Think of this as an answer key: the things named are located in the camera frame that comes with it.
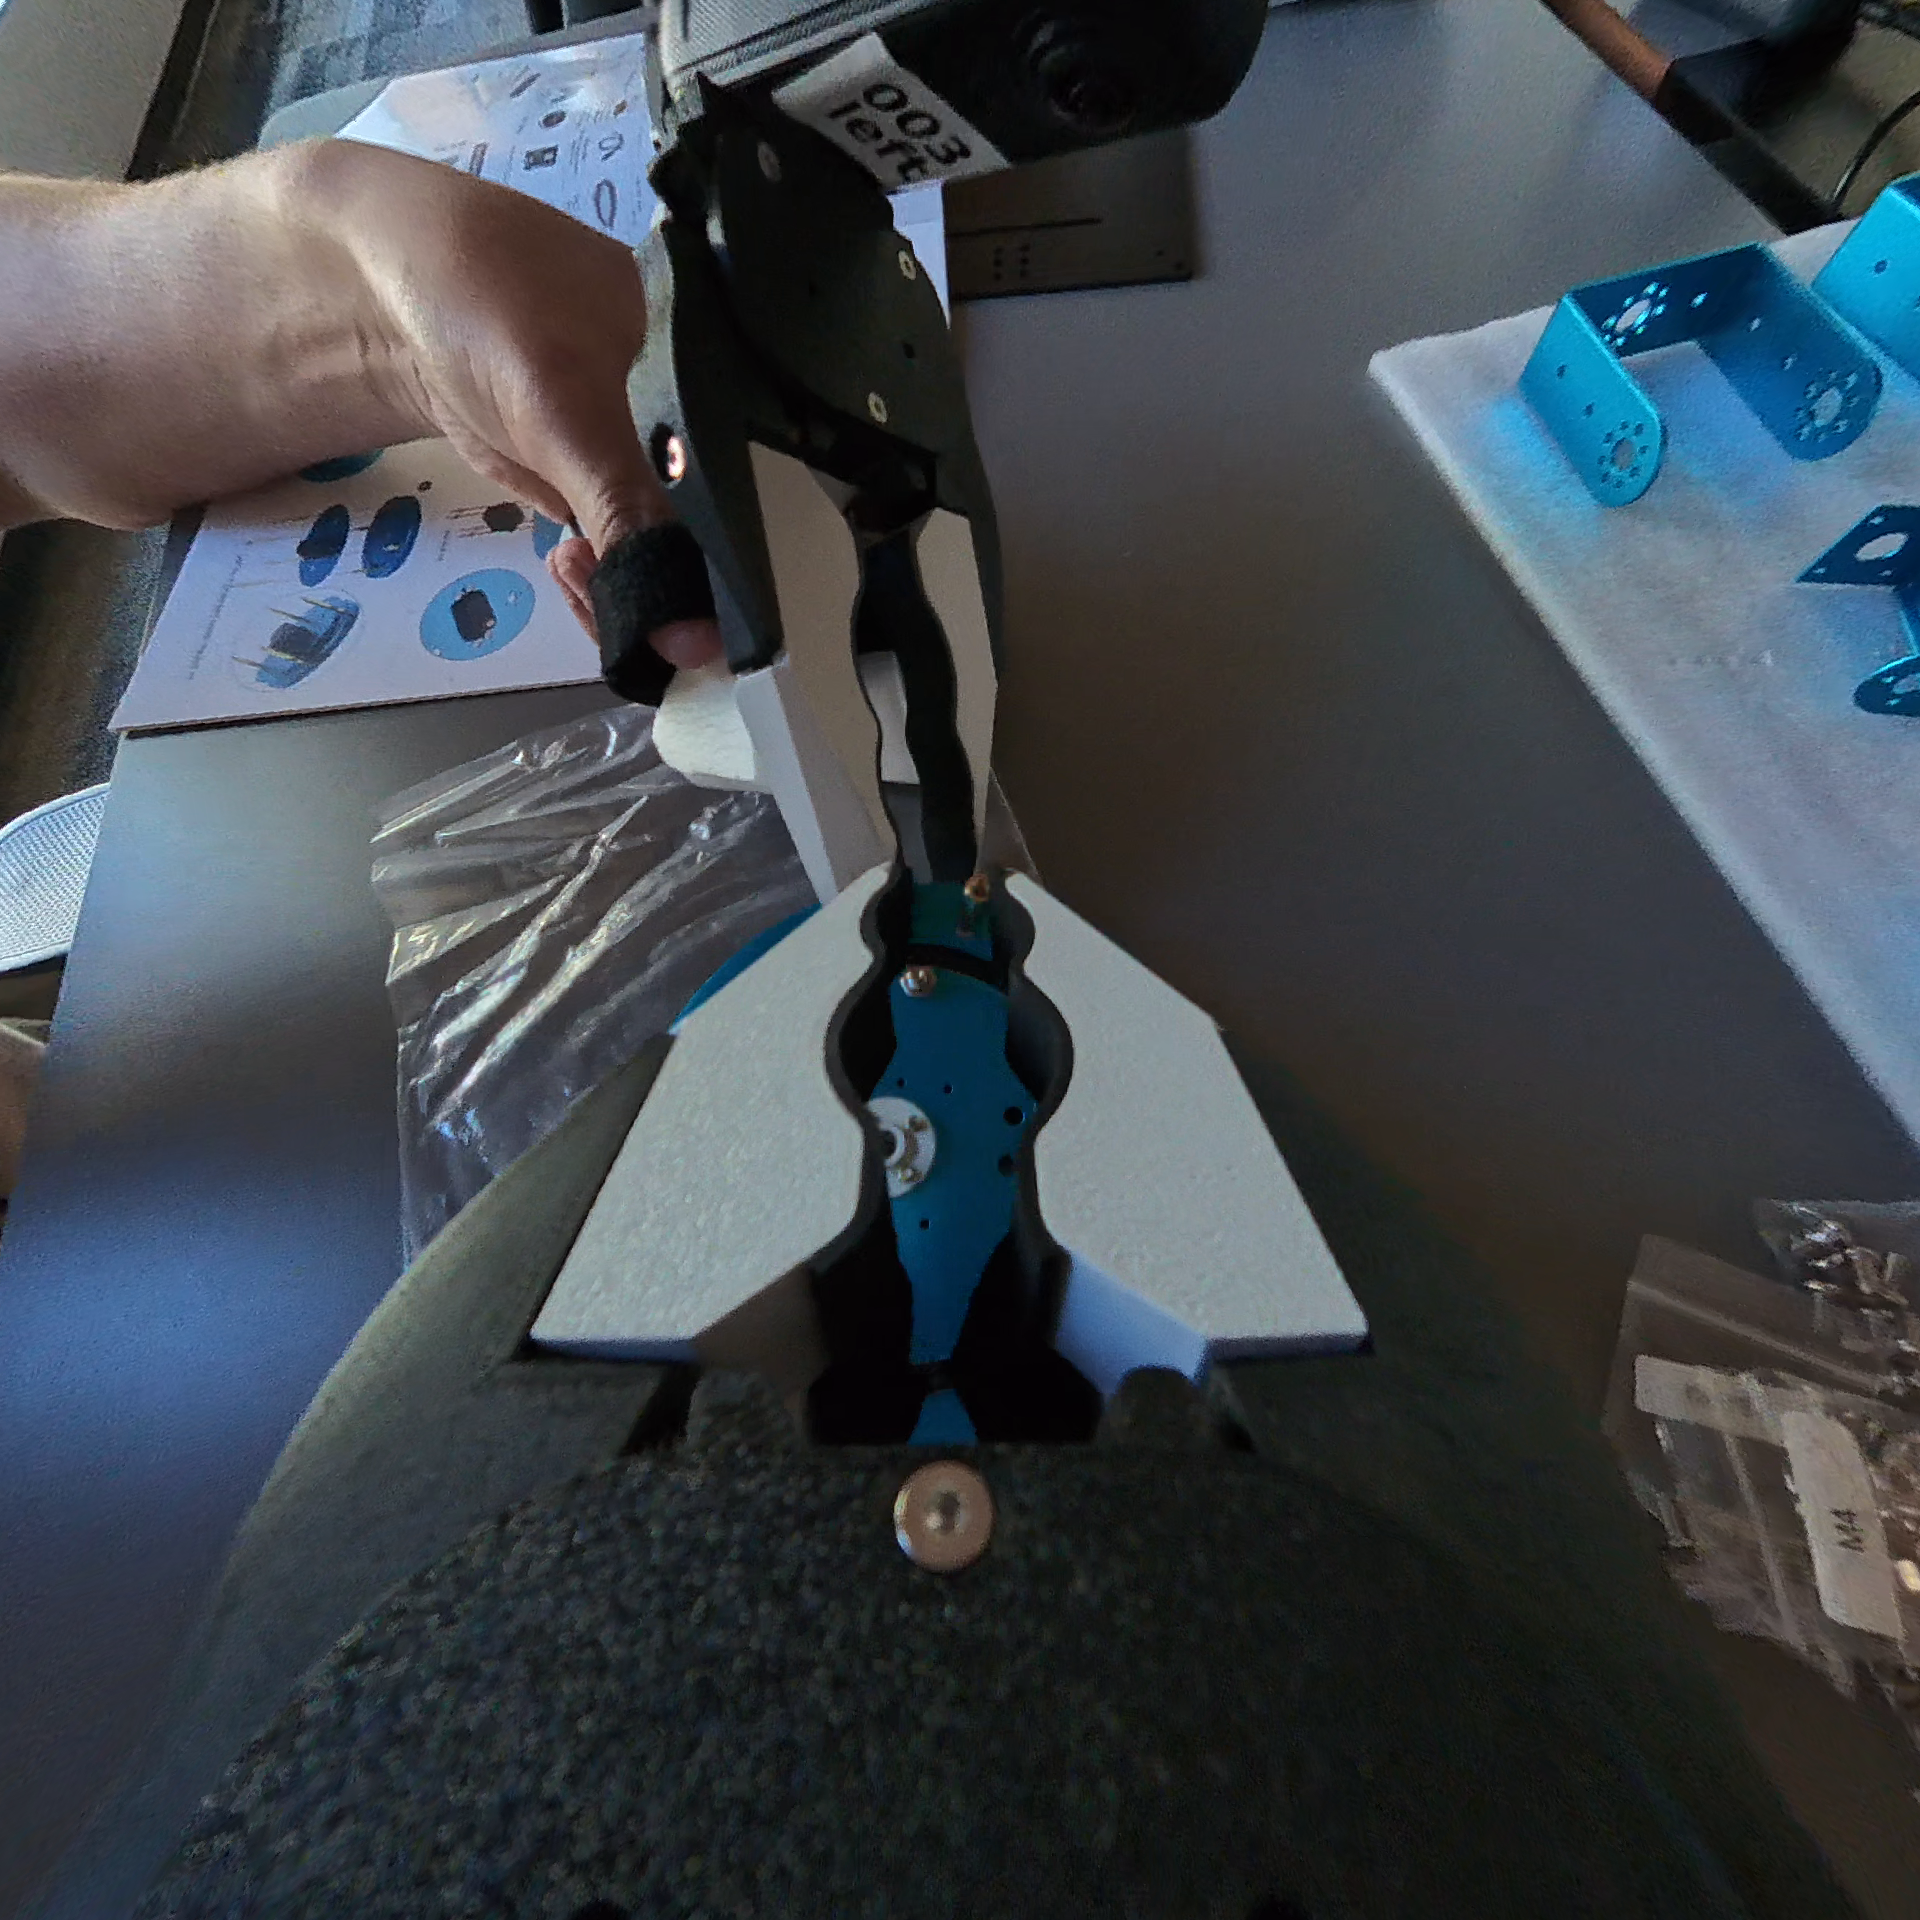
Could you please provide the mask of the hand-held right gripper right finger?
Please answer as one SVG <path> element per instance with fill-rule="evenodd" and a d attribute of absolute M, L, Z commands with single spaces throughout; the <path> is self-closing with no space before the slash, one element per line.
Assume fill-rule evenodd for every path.
<path fill-rule="evenodd" d="M 984 1442 L 1079 1442 L 1136 1371 L 1358 1354 L 1364 1314 L 1209 1016 L 1034 880 L 993 905 L 1012 1226 L 959 1336 Z"/>

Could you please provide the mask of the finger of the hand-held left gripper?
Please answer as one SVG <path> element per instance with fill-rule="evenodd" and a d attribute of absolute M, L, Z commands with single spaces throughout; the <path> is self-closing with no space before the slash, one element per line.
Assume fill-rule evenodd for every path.
<path fill-rule="evenodd" d="M 914 876 L 966 880 L 991 795 L 998 669 L 968 519 L 934 511 L 864 546 L 854 669 L 879 728 L 882 786 Z"/>
<path fill-rule="evenodd" d="M 737 677 L 737 714 L 759 780 L 826 904 L 897 856 L 879 793 L 879 724 L 853 644 L 856 552 L 810 469 L 752 448 L 752 477 L 782 642 L 770 666 Z"/>

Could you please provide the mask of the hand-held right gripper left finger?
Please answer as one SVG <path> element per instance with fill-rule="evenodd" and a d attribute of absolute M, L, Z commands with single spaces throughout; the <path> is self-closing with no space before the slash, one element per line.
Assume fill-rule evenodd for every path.
<path fill-rule="evenodd" d="M 873 1123 L 840 1066 L 879 979 L 868 869 L 671 1028 L 529 1329 L 543 1354 L 760 1377 L 800 1403 L 826 1365 L 813 1277 L 882 1201 Z"/>

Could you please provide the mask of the teal metal ring plate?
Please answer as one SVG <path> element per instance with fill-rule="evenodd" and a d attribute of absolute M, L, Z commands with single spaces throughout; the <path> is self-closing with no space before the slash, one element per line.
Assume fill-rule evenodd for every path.
<path fill-rule="evenodd" d="M 650 1106 L 661 1147 L 716 1179 L 653 1284 L 716 1354 L 762 1371 L 785 1289 L 823 1365 L 807 1412 L 830 1441 L 970 1444 L 1047 1426 L 1050 1351 L 1017 1257 L 1017 1168 L 1038 1099 L 1010 1064 L 991 880 L 862 882 L 798 922 L 678 1021 Z"/>

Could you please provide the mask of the blue turntable bearing assembly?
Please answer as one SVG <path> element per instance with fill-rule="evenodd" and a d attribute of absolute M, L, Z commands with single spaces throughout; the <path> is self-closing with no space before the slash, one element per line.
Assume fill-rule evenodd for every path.
<path fill-rule="evenodd" d="M 897 981 L 889 1005 L 895 1055 L 871 1115 L 912 1296 L 906 1355 L 944 1363 L 973 1289 L 1012 1227 L 1015 1153 L 1033 1099 L 1005 1058 L 1005 999 L 986 983 L 932 970 L 916 995 Z"/>

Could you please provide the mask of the grey desk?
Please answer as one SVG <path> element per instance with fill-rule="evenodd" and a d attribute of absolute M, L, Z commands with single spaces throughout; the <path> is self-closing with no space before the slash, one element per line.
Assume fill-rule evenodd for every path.
<path fill-rule="evenodd" d="M 1423 1195 L 1598 1403 L 1645 1232 L 1914 1191 L 1904 1130 L 1368 380 L 1764 234 L 1535 5 L 1285 7 L 1200 280 L 965 307 L 1045 882 Z M 148 1731 L 400 1273 L 376 803 L 591 688 L 129 740 L 4 1234 L 4 1916 Z"/>

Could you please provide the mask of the person's left hand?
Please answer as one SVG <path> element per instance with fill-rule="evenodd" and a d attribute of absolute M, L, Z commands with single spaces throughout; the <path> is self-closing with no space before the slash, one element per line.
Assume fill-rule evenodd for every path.
<path fill-rule="evenodd" d="M 636 253 L 431 160 L 344 139 L 278 155 L 365 300 L 382 431 L 445 440 L 572 525 L 546 564 L 598 637 L 608 553 L 671 517 L 629 399 L 646 331 Z"/>

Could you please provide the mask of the black perforated metal plate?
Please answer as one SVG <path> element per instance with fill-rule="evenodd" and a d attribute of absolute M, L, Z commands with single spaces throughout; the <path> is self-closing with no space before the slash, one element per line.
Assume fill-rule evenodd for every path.
<path fill-rule="evenodd" d="M 1188 282 L 1185 129 L 944 186 L 949 297 L 981 303 Z"/>

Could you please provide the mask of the clear plastic bag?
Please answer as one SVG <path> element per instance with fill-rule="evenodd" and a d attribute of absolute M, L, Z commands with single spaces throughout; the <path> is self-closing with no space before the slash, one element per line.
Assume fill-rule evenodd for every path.
<path fill-rule="evenodd" d="M 670 770 L 636 707 L 383 801 L 400 1243 L 421 1251 L 740 946 L 818 904 L 776 805 Z"/>

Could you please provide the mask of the pile of small hardware bags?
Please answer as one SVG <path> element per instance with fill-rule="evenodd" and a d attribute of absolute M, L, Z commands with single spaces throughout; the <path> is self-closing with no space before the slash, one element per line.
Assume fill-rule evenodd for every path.
<path fill-rule="evenodd" d="M 1641 1241 L 1601 1425 L 1681 1592 L 1918 1740 L 1914 1202 L 1754 1223 L 1774 1277 Z"/>

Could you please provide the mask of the assembly guide sheet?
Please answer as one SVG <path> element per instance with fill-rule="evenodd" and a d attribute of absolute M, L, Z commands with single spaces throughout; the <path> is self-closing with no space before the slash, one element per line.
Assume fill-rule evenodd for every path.
<path fill-rule="evenodd" d="M 390 83 L 350 141 L 522 187 L 640 244 L 646 344 L 666 346 L 640 37 Z M 440 440 L 314 465 L 218 503 L 191 536 L 118 732 L 224 724 L 585 682 L 546 555 L 568 529 L 487 487 Z"/>

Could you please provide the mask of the white mesh chair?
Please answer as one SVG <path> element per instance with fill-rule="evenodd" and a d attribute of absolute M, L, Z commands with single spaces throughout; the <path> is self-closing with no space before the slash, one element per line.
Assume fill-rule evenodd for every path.
<path fill-rule="evenodd" d="M 40 970 L 68 956 L 106 795 L 106 785 L 90 785 L 2 828 L 4 973 Z"/>

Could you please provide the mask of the blue servo U bracket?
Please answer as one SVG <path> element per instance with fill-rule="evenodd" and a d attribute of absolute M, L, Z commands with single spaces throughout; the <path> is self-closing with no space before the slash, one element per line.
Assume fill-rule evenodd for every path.
<path fill-rule="evenodd" d="M 1797 461 L 1846 450 L 1880 405 L 1879 359 L 1764 247 L 1578 283 L 1549 314 L 1519 394 L 1601 508 L 1656 481 L 1666 424 L 1626 363 L 1677 346 L 1701 351 Z"/>
<path fill-rule="evenodd" d="M 1918 173 L 1879 192 L 1812 280 L 1812 295 L 1918 377 Z"/>

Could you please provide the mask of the brown handled tool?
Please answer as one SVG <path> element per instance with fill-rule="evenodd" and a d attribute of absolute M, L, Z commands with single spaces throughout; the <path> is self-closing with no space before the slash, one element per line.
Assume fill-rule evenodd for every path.
<path fill-rule="evenodd" d="M 1632 27 L 1613 5 L 1549 0 L 1543 7 L 1641 101 L 1660 101 L 1672 56 Z"/>

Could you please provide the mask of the blue short servo bracket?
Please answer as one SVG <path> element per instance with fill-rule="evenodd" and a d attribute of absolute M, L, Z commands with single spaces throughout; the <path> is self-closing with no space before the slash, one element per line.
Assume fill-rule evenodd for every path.
<path fill-rule="evenodd" d="M 1879 506 L 1794 580 L 1893 593 L 1904 625 L 1904 655 L 1857 682 L 1853 707 L 1886 719 L 1918 719 L 1918 508 L 1913 503 Z"/>

